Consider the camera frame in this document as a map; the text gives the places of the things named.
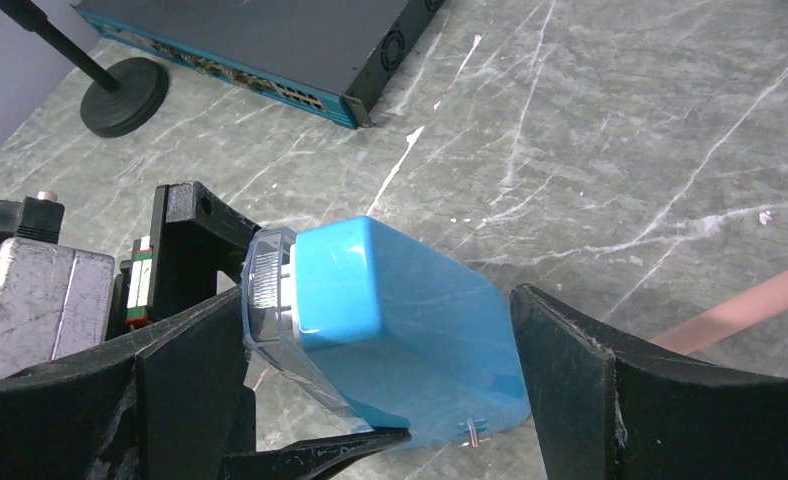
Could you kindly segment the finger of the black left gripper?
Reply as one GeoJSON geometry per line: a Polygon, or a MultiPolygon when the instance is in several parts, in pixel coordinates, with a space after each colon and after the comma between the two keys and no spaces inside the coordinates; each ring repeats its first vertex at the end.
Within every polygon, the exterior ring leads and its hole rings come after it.
{"type": "Polygon", "coordinates": [[[405,444],[403,428],[302,440],[277,450],[258,451],[256,397],[242,387],[233,426],[218,472],[220,479],[330,479],[370,455],[405,444]]]}

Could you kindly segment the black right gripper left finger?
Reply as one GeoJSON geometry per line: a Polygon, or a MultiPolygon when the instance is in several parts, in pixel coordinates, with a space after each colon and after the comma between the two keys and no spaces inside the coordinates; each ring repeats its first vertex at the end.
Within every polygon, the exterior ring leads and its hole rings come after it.
{"type": "Polygon", "coordinates": [[[0,479],[214,479],[255,447],[240,291],[0,379],[0,479]]]}

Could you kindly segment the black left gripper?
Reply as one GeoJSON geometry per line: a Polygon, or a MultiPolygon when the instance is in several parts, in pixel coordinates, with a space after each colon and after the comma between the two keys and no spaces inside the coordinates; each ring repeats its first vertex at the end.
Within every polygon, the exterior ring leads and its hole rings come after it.
{"type": "Polygon", "coordinates": [[[146,327],[217,294],[217,274],[240,282],[248,246],[261,226],[199,181],[155,190],[149,235],[119,265],[106,340],[146,327]]]}

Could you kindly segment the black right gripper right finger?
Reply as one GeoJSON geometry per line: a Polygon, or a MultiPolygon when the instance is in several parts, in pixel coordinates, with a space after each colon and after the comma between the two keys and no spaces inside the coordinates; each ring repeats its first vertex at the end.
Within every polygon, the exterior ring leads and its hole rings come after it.
{"type": "Polygon", "coordinates": [[[788,479],[788,378],[655,346],[529,284],[511,321],[551,479],[788,479]]]}

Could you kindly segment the clear plastic metronome cover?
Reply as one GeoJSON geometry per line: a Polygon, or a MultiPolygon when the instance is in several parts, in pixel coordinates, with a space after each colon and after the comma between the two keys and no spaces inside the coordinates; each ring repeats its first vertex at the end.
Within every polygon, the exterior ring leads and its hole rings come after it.
{"type": "Polygon", "coordinates": [[[296,233],[287,227],[256,232],[242,264],[240,293],[243,344],[292,380],[354,433],[372,428],[348,405],[305,353],[292,260],[296,233]]]}

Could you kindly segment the blue metronome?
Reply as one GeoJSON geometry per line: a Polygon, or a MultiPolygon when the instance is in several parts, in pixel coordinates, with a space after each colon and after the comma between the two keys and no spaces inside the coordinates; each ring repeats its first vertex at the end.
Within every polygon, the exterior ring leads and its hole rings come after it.
{"type": "Polygon", "coordinates": [[[367,216],[298,234],[296,337],[365,424],[421,448],[489,436],[530,414],[506,295],[367,216]]]}

